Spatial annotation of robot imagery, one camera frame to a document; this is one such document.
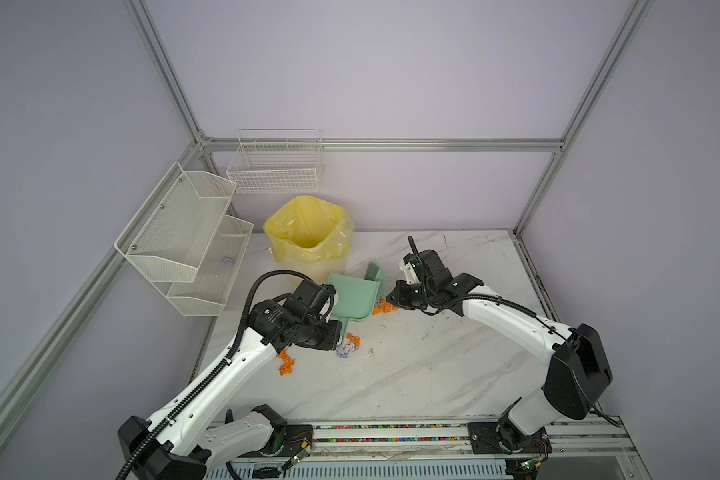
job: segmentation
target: yellow trash bag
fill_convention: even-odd
[[[302,195],[270,216],[264,232],[276,262],[320,284],[344,273],[355,224],[340,206]]]

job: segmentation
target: white wire basket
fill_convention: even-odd
[[[324,164],[320,130],[238,130],[226,170],[240,194],[317,192]]]
[[[180,173],[160,206],[130,245],[124,244],[125,231],[115,242],[118,251],[153,283],[195,280],[235,191],[235,183],[226,178],[178,168]]]
[[[253,224],[224,215],[192,283],[173,283],[166,298],[184,316],[218,316],[232,292]]]

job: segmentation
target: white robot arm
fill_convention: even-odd
[[[408,242],[413,253],[400,262],[405,280],[398,280],[387,302],[428,315],[448,309],[482,322],[548,367],[544,385],[519,398],[499,419],[496,437],[502,450],[520,451],[540,428],[559,418],[582,419],[591,408],[598,412],[594,403],[613,377],[595,329],[584,323],[573,328],[538,317],[501,298],[472,275],[453,277],[437,253],[419,253],[412,237]]]
[[[400,266],[399,280],[387,302],[405,310],[434,315],[445,309],[482,322],[531,352],[548,367],[541,388],[519,398],[500,417],[494,438],[506,452],[527,447],[540,428],[562,417],[584,418],[611,382],[597,332],[582,324],[571,328],[539,318],[533,311],[502,299],[469,274],[452,277],[432,250],[413,254]],[[259,284],[274,275],[296,275],[294,293],[264,300],[251,308]],[[247,452],[274,455],[282,446],[286,421],[268,406],[245,418],[208,428],[230,399],[264,363],[291,344],[334,350],[340,324],[329,320],[336,290],[303,274],[276,270],[260,277],[243,306],[240,327],[216,360],[175,398],[148,419],[129,418],[118,431],[127,458],[118,480],[133,470],[141,480],[202,478],[206,470]],[[299,460],[284,465],[287,469]],[[274,472],[273,476],[282,473]]]

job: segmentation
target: marble surface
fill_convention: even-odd
[[[388,275],[384,292],[403,278],[398,262],[410,252],[438,252],[453,275],[467,272],[503,297],[543,314],[512,240],[505,230],[357,232],[346,274],[362,277],[370,259]],[[251,236],[226,310],[219,317],[202,360],[206,366],[232,339],[252,282],[278,264],[264,234]],[[288,277],[259,287],[255,302],[292,291]],[[450,311],[436,316],[399,310],[351,322],[347,332],[362,339],[341,359],[334,352],[292,347],[292,375],[280,377],[279,359],[264,365],[232,400],[235,417],[268,403],[288,419],[465,417],[501,414],[538,388],[545,368],[495,330]]]

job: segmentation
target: lavender wall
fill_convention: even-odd
[[[0,394],[189,141],[122,2],[0,0]],[[207,325],[125,266],[0,478],[113,478],[117,427],[181,388]]]
[[[316,128],[326,138],[559,138],[630,1],[148,4],[212,137]],[[230,159],[216,159],[226,169]],[[320,195],[363,229],[511,227],[548,159],[336,153]],[[260,227],[288,198],[234,203]],[[411,215],[411,202],[426,215]]]
[[[720,478],[720,1],[656,1],[524,238],[654,480]]]

